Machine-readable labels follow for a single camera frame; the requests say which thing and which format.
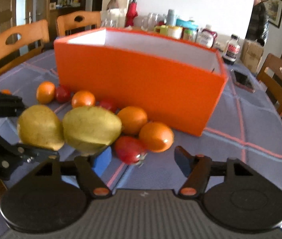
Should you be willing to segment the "black hanging jacket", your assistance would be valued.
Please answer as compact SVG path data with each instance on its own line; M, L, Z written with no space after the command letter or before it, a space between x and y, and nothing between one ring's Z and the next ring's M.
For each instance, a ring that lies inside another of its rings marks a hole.
M253 6L245 39L265 46L268 40L269 16L263 2Z

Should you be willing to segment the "orange cardboard box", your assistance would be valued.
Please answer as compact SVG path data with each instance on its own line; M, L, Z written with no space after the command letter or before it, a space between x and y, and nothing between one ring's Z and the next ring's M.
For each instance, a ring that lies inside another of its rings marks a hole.
M152 32L100 28L54 41L61 85L138 106L148 118L200 136L228 81L216 49Z

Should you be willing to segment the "dark supplement bottle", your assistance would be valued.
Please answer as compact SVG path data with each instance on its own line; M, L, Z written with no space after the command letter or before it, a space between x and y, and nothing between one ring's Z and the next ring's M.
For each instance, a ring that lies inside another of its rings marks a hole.
M232 34L231 38L227 41L225 50L223 51L222 58L225 64L233 65L238 57L240 51L239 37Z

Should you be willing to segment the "yellow pear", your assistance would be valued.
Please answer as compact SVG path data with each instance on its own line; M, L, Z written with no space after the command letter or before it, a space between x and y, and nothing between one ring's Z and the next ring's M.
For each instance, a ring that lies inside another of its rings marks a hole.
M61 120L45 105L33 105L23 111L18 117L17 131L26 145L58 151L65 144Z
M113 112L97 106L68 111L62 120L65 142L83 154L97 154L120 136L122 122Z

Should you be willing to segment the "grey blue thermos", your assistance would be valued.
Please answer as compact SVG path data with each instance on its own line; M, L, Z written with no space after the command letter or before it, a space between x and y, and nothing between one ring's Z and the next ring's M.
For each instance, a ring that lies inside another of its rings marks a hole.
M173 9L169 9L166 16L166 25L175 26L176 25L176 15Z

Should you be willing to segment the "paper shopping bag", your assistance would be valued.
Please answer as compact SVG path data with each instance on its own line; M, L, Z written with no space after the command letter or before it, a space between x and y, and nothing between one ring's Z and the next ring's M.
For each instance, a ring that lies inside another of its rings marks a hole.
M116 27L124 28L130 0L102 0L101 21L115 21Z

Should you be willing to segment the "framed picture on wall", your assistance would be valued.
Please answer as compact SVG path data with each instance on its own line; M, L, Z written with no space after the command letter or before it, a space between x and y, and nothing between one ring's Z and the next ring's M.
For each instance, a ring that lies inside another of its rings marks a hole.
M280 28L282 21L282 0L262 0L269 16L269 22Z

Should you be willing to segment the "small orange mandarin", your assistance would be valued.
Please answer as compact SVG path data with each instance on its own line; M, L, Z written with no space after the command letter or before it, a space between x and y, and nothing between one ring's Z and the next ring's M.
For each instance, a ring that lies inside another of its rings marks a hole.
M12 93L11 93L10 90L8 90L8 89L1 90L1 93L3 93L3 94L8 94L8 95L12 95Z

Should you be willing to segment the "white red-lidded jar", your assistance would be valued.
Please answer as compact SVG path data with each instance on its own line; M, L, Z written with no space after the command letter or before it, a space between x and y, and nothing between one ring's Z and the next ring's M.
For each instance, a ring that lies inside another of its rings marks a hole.
M212 48L218 34L210 29L203 29L200 33L199 44L207 48Z

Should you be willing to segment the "smartphone on table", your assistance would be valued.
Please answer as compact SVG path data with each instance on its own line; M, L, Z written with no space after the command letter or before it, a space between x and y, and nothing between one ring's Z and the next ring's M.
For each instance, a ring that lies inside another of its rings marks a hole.
M255 92L255 88L247 75L233 69L230 71L230 73L231 73L232 81L236 86L246 91L249 91L251 93Z

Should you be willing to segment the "teal plastic container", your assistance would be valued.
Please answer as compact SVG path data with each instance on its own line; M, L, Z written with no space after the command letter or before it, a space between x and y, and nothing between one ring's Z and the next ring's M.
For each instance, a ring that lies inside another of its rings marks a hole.
M194 21L185 21L185 20L181 20L180 18L177 18L176 26L179 26L185 29L191 29L191 30L198 29L198 25Z

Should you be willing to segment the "red folded umbrella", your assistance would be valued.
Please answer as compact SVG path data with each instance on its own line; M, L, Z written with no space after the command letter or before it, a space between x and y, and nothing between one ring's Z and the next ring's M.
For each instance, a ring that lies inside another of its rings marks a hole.
M137 16L137 0L131 0L126 14L125 27L133 26L134 18L136 18Z

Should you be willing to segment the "cream lidded jar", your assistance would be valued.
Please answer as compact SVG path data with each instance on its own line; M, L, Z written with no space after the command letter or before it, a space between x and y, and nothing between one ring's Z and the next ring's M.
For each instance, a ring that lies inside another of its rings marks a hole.
M168 26L167 36L175 39L180 39L183 28L180 26Z

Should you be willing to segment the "red tomato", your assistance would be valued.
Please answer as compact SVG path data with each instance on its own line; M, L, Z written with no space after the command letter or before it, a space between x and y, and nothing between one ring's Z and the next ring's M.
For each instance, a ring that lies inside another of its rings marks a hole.
M64 104L71 100L71 91L65 86L58 86L55 90L55 99L58 103Z
M121 136L114 143L116 156L127 165L139 165L146 157L146 148L137 138Z
M106 110L109 110L113 113L116 113L117 111L117 103L111 99L111 98L104 98L102 99L100 102L99 102L99 106L106 109Z

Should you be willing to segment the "plaid blue tablecloth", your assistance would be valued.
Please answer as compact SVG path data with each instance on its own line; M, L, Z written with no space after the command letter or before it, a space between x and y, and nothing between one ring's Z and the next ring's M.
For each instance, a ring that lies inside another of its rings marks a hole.
M102 179L110 189L175 189L185 177L174 162L174 148L204 154L213 161L240 158L282 189L282 120L266 93L249 71L236 64L236 71L249 75L255 92L247 92L229 79L200 137L174 132L174 144L164 153L148 153L142 166L128 166L115 156ZM48 50L0 77L0 91L8 89L27 106L37 104L36 91L43 81L59 84L54 50ZM0 236L8 227L0 214Z

